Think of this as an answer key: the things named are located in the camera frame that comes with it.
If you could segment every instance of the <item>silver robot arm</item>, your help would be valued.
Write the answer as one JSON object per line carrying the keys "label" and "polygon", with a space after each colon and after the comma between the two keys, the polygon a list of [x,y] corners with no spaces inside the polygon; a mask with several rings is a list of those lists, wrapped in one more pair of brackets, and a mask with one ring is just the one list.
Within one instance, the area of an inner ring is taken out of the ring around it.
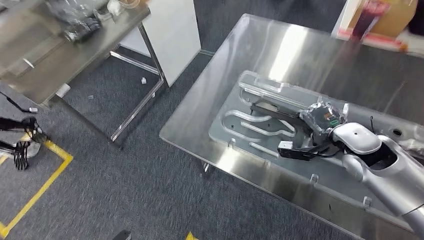
{"label": "silver robot arm", "polygon": [[395,141],[350,122],[337,126],[332,140],[345,145],[344,168],[424,240],[424,166]]}

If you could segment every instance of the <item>cardboard box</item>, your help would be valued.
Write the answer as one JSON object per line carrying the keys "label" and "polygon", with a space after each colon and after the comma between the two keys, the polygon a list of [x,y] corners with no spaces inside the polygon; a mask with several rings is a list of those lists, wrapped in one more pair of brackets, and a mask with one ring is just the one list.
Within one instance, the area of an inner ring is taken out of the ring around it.
{"label": "cardboard box", "polygon": [[[379,18],[378,22],[369,31],[373,34],[396,38],[411,19],[414,17],[417,9],[418,0],[380,0],[381,2],[389,3],[389,10]],[[352,19],[349,23],[349,28],[352,28],[358,22],[362,8],[366,0],[361,0]]]}

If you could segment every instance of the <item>metal table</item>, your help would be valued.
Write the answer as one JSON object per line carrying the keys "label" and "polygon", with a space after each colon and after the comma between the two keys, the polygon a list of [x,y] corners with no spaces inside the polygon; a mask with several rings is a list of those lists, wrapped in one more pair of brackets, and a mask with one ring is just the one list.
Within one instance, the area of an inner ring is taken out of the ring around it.
{"label": "metal table", "polygon": [[[2,38],[0,67],[10,65],[10,58],[18,57],[18,59],[12,59],[15,61],[12,63],[21,64],[16,67],[17,74],[5,74],[1,80],[38,105],[48,106],[50,102],[55,102],[63,106],[95,133],[113,143],[155,95],[155,92],[162,85],[167,85],[165,75],[142,23],[142,20],[150,14],[148,6],[140,3],[133,9],[126,9],[118,17],[102,22],[102,28],[87,41],[72,44],[59,36],[63,29],[63,23],[51,16],[44,1],[38,0],[28,4],[28,7],[21,7],[22,10],[10,16],[0,28]],[[113,51],[119,42],[136,27],[146,43],[155,67]],[[121,59],[160,77],[111,137],[103,133],[56,94],[64,84],[69,83],[79,74],[91,71],[93,67],[109,56]],[[22,70],[25,67],[24,61],[29,67]]]}
{"label": "metal table", "polygon": [[[212,140],[209,129],[248,70],[335,99],[424,124],[424,60],[331,38],[313,29],[243,15],[160,131],[166,142],[364,239],[417,239],[409,226],[340,167],[319,181]],[[294,161],[293,165],[307,164]],[[331,184],[320,184],[326,179]],[[344,190],[366,193],[360,199]]]}

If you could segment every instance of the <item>stainless steel tabletop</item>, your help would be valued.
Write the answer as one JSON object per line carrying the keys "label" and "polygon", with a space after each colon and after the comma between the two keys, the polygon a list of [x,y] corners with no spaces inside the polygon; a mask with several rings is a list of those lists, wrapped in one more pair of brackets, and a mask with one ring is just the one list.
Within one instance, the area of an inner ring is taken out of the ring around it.
{"label": "stainless steel tabletop", "polygon": [[126,9],[118,17],[103,22],[102,28],[84,43],[72,44],[58,38],[62,24],[50,15],[44,2],[39,1],[11,16],[0,27],[0,67],[10,64],[10,56],[24,56],[25,51],[42,45],[43,41],[57,47],[37,60],[34,68],[24,74],[3,76],[1,80],[36,104],[45,104],[63,84],[69,83],[98,59],[106,58],[149,14],[147,5],[140,3],[136,8]]}
{"label": "stainless steel tabletop", "polygon": [[[421,58],[245,14],[162,128],[160,137],[357,236],[415,239],[401,219],[384,215],[331,188],[311,184],[296,172],[216,142],[208,132],[246,70],[423,125],[423,66]],[[346,173],[337,177],[350,176]],[[349,187],[358,186],[359,183],[352,183]]]}

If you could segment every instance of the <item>yellow floor tape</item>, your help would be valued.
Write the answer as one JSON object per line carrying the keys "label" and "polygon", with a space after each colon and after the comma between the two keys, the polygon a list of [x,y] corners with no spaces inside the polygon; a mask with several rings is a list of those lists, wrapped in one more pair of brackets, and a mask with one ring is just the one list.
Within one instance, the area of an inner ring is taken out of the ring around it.
{"label": "yellow floor tape", "polygon": [[0,156],[0,165],[2,165],[2,163],[4,163],[6,161],[6,159],[8,159],[7,155]]}
{"label": "yellow floor tape", "polygon": [[195,238],[195,236],[193,236],[192,232],[188,232],[187,237],[185,238],[185,240],[198,240],[197,238]]}
{"label": "yellow floor tape", "polygon": [[8,236],[10,230],[16,226],[16,224],[22,219],[22,217],[30,210],[30,208],[38,201],[38,199],[46,192],[46,190],[52,185],[52,183],[58,178],[58,176],[65,170],[68,164],[74,158],[72,155],[64,151],[62,148],[47,140],[44,143],[48,149],[57,154],[59,157],[63,159],[63,163],[59,166],[59,168],[48,178],[48,180],[41,186],[38,192],[28,201],[25,206],[18,212],[18,214],[12,219],[12,221],[7,225],[3,225],[0,222],[0,236],[4,239]]}

